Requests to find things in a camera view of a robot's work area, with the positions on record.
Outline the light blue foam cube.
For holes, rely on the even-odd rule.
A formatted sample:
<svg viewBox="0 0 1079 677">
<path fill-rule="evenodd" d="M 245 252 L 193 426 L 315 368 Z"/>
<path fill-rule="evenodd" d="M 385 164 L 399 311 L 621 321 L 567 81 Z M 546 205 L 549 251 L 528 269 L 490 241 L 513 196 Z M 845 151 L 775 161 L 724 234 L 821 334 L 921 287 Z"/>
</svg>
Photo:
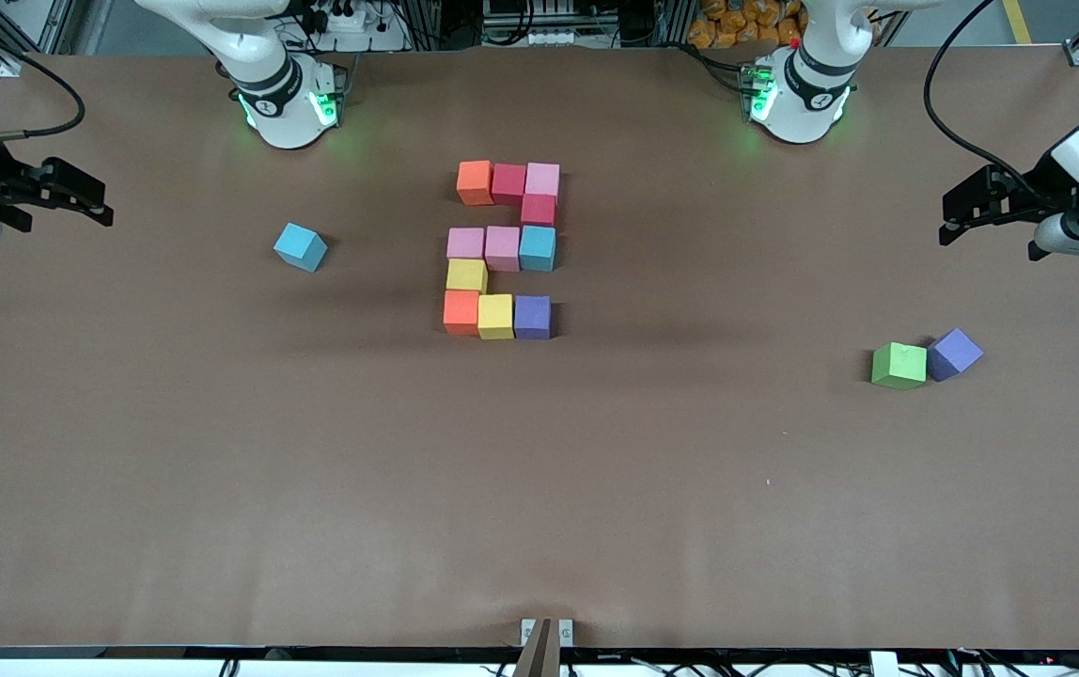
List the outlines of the light blue foam cube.
<svg viewBox="0 0 1079 677">
<path fill-rule="evenodd" d="M 286 265 L 308 273 L 316 273 L 328 252 L 328 244 L 312 228 L 289 222 L 282 228 L 279 236 L 274 241 L 273 251 Z"/>
<path fill-rule="evenodd" d="M 518 261 L 523 271 L 552 273 L 556 251 L 556 228 L 548 226 L 523 226 L 518 247 Z"/>
</svg>

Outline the pile of orange objects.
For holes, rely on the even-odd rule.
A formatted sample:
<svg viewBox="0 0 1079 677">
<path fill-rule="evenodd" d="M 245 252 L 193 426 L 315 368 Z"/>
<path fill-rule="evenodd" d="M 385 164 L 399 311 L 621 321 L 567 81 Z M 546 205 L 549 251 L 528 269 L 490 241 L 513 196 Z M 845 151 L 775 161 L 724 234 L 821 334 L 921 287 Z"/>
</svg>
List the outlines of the pile of orange objects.
<svg viewBox="0 0 1079 677">
<path fill-rule="evenodd" d="M 697 0 L 684 39 L 698 50 L 754 41 L 798 46 L 807 21 L 802 0 Z"/>
</svg>

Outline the yellow foam cube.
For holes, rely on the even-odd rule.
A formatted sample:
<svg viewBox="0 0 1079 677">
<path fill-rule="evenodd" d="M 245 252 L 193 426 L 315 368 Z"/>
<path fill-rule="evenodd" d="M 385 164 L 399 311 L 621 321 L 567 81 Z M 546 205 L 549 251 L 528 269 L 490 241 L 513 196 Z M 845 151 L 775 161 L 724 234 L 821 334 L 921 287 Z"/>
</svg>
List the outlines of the yellow foam cube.
<svg viewBox="0 0 1079 677">
<path fill-rule="evenodd" d="M 489 269 L 484 259 L 449 259 L 446 262 L 446 292 L 488 290 Z"/>
<path fill-rule="evenodd" d="M 513 294 L 482 294 L 477 299 L 477 334 L 484 341 L 513 341 Z"/>
</svg>

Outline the purple foam cube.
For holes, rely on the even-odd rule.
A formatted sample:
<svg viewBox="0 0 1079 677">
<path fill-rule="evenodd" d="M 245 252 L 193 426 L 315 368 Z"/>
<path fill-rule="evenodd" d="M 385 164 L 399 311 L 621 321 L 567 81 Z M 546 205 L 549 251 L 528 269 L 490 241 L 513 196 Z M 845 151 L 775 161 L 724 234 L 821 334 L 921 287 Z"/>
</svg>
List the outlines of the purple foam cube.
<svg viewBox="0 0 1079 677">
<path fill-rule="evenodd" d="M 935 382 L 950 380 L 968 371 L 985 355 L 982 348 L 960 327 L 944 333 L 926 347 L 926 369 Z"/>
<path fill-rule="evenodd" d="M 554 304 L 547 295 L 515 295 L 513 334 L 521 341 L 547 341 L 554 335 Z"/>
</svg>

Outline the metal mounting bracket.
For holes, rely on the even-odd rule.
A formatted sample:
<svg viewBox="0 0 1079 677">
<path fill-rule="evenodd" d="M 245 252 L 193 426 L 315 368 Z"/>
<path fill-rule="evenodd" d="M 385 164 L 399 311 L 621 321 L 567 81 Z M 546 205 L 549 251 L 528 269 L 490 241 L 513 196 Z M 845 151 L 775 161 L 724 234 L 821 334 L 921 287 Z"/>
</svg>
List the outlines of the metal mounting bracket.
<svg viewBox="0 0 1079 677">
<path fill-rule="evenodd" d="M 574 646 L 573 620 L 522 620 L 521 639 L 513 677 L 566 677 L 562 651 Z"/>
</svg>

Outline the orange foam cube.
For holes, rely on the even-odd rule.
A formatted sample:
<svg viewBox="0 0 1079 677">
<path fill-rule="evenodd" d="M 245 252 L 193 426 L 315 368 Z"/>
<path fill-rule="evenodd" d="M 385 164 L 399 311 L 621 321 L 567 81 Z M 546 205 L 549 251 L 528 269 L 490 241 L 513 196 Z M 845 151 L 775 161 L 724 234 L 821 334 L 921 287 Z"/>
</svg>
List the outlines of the orange foam cube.
<svg viewBox="0 0 1079 677">
<path fill-rule="evenodd" d="M 479 336 L 480 292 L 475 289 L 446 289 L 443 295 L 442 324 L 452 336 Z"/>
<path fill-rule="evenodd" d="M 455 192 L 461 204 L 466 206 L 495 205 L 492 160 L 462 160 L 457 167 Z"/>
</svg>

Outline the paper table cover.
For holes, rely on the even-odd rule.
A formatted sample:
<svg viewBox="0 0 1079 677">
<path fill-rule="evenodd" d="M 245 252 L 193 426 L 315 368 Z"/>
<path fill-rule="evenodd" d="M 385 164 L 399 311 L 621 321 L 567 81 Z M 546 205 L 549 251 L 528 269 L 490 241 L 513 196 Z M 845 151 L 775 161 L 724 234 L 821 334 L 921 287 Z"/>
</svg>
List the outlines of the paper table cover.
<svg viewBox="0 0 1079 677">
<path fill-rule="evenodd" d="M 117 222 L 0 240 L 0 644 L 1078 648 L 1079 259 L 935 243 L 932 56 L 794 147 L 674 51 L 374 55 L 296 151 L 208 57 L 51 60 L 86 119 L 12 153 Z M 547 341 L 445 331 L 446 232 L 524 226 L 462 160 L 561 167 L 554 272 L 484 292 Z"/>
</svg>

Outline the green foam cube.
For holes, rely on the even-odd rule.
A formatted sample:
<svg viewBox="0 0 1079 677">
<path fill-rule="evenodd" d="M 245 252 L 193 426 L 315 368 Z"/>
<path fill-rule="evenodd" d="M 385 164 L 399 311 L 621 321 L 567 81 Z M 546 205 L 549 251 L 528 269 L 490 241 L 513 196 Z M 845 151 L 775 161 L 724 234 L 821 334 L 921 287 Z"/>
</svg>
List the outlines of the green foam cube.
<svg viewBox="0 0 1079 677">
<path fill-rule="evenodd" d="M 873 352 L 869 377 L 872 385 L 906 390 L 924 385 L 927 380 L 926 348 L 889 342 Z"/>
</svg>

